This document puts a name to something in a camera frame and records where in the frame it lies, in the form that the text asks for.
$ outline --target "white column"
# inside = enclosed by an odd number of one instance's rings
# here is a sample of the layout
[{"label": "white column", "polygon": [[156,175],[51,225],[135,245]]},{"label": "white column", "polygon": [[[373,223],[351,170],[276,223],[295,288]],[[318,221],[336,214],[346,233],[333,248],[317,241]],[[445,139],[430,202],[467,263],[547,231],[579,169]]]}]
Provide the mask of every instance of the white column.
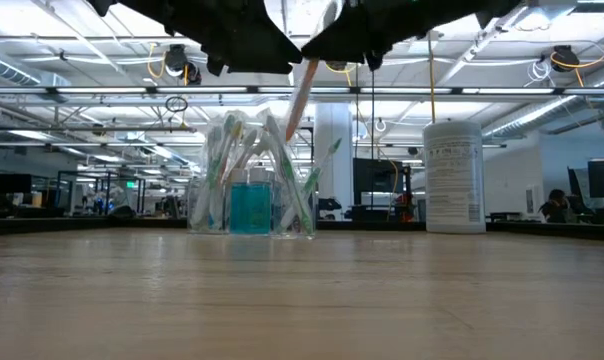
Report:
[{"label": "white column", "polygon": [[319,181],[319,198],[335,198],[341,211],[333,212],[338,221],[346,220],[343,213],[353,205],[353,141],[349,104],[320,103],[315,110],[315,161],[325,158],[329,148],[338,140],[342,143],[327,164]]}]

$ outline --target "wooden table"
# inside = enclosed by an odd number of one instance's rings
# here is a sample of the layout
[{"label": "wooden table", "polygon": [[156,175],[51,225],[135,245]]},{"label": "wooden table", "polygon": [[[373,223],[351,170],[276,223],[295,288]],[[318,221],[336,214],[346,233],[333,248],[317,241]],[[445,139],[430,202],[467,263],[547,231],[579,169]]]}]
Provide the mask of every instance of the wooden table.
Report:
[{"label": "wooden table", "polygon": [[0,359],[604,359],[604,242],[0,237]]}]

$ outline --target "ceiling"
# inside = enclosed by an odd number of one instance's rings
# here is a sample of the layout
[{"label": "ceiling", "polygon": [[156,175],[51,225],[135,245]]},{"label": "ceiling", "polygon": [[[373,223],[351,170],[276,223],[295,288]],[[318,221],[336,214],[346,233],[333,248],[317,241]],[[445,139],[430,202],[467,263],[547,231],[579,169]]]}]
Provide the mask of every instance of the ceiling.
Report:
[{"label": "ceiling", "polygon": [[[299,47],[303,46],[314,33],[318,19],[321,17],[327,0],[266,0],[266,6],[272,21]],[[0,0],[0,54],[15,60],[26,69],[35,69],[59,74],[73,86],[160,86],[181,85],[175,78],[164,75],[153,79],[147,69],[148,59],[154,71],[160,71],[162,53],[172,43],[187,45],[191,59],[199,61],[202,66],[202,85],[206,86],[290,86],[297,83],[305,72],[305,66],[294,67],[292,76],[271,74],[225,74],[220,77],[206,72],[204,62],[206,55],[199,45],[188,40],[168,37],[163,26],[122,5],[111,7],[105,18],[100,18],[84,0],[50,1],[55,13],[68,25],[75,28],[82,36],[104,54],[110,61],[119,64],[122,71],[98,57],[86,44],[78,41],[67,25],[53,19],[37,7],[31,0]],[[501,33],[483,47],[460,67],[450,79],[438,81],[450,75],[453,63],[475,44],[481,41],[482,29],[475,19],[469,16],[456,22],[436,28],[439,38],[434,41],[434,77],[438,86],[448,87],[536,87],[536,86],[575,86],[573,73],[552,72],[549,81],[533,82],[531,66],[541,54],[548,55],[554,45],[570,45],[579,55],[581,61],[591,62],[603,55],[604,47],[604,13],[573,13],[553,22],[548,29],[535,31],[512,30]],[[60,60],[63,53],[68,61]],[[604,67],[604,60],[583,70],[586,80],[589,75]],[[426,41],[405,41],[397,44],[385,58],[385,65],[375,76],[365,66],[353,67],[349,79],[345,74],[329,71],[321,64],[314,80],[316,86],[393,86],[420,87],[429,86],[430,73],[428,63],[428,46]],[[11,85],[0,79],[0,86]],[[289,102],[287,98],[266,99],[260,105],[240,106],[240,97],[234,103],[227,97],[227,105],[216,103],[217,95],[199,96],[180,118],[193,127],[204,130],[204,125],[211,118],[223,116],[229,110],[242,110],[249,116],[270,109],[278,117],[285,116]],[[0,100],[15,103],[17,98],[4,96]],[[388,133],[385,141],[420,141],[422,129],[431,121],[431,106],[428,97],[415,101],[376,101],[375,116],[387,121]],[[348,102],[352,113],[356,113],[356,102],[352,98],[336,100]],[[501,116],[522,106],[529,100],[510,98],[502,99],[462,99],[444,101],[436,98],[436,115],[438,119],[471,120],[482,125],[491,124]],[[372,113],[370,98],[362,96],[359,109],[363,118]],[[51,106],[20,106],[21,110],[44,119],[53,119],[55,109]],[[58,110],[62,116],[69,115],[66,125],[87,125],[103,123],[110,126],[139,126],[145,129],[157,122],[158,116],[150,106],[107,107],[91,106],[73,114],[77,107],[61,106]],[[312,102],[306,109],[305,117],[313,121],[315,113]],[[175,126],[180,120],[174,119]],[[86,140],[104,141],[104,139],[85,136]],[[202,136],[192,133],[153,133],[147,140],[156,142],[197,142]],[[174,149],[190,161],[199,160],[198,149]],[[406,151],[397,151],[398,156]]]}]

